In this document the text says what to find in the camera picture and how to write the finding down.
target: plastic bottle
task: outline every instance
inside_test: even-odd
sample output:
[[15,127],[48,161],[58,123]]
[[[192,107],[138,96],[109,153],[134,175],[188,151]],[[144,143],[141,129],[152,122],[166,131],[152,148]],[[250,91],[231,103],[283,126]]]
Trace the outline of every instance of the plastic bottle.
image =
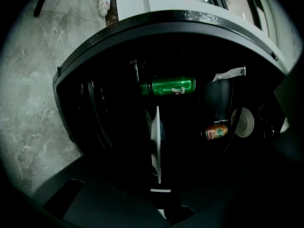
[[99,0],[98,9],[101,16],[106,16],[110,9],[110,0]]

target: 7up can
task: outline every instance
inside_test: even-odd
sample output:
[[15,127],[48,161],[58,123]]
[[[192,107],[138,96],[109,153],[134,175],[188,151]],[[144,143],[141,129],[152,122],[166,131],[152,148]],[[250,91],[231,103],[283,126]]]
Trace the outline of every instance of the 7up can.
[[223,137],[227,132],[228,132],[228,128],[224,124],[216,124],[216,125],[208,126],[205,128],[206,140]]
[[195,78],[180,76],[172,78],[153,78],[151,84],[141,84],[142,96],[183,95],[194,92]]

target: marble floor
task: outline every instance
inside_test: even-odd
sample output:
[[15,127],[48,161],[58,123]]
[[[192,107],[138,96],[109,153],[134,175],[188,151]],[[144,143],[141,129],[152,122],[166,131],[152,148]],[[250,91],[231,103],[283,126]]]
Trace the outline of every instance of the marble floor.
[[98,0],[38,0],[20,13],[0,52],[0,157],[28,195],[81,156],[57,112],[52,77],[85,40],[105,28]]

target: can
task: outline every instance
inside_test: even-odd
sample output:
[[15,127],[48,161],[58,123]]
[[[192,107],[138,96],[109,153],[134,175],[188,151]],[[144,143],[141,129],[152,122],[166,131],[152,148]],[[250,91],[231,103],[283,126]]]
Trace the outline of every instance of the can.
[[217,139],[223,137],[228,132],[227,126],[224,124],[216,124],[205,128],[206,140]]
[[154,96],[183,95],[194,92],[195,86],[194,77],[154,78],[151,84],[141,85],[141,93],[143,96],[147,96],[150,91]]

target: brown strip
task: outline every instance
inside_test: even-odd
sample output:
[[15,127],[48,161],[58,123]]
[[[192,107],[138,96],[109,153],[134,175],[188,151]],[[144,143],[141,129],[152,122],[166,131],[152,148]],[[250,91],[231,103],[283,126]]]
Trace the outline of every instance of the brown strip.
[[105,17],[106,26],[110,26],[118,22],[118,12],[117,12],[117,4],[116,0],[111,0],[110,10]]

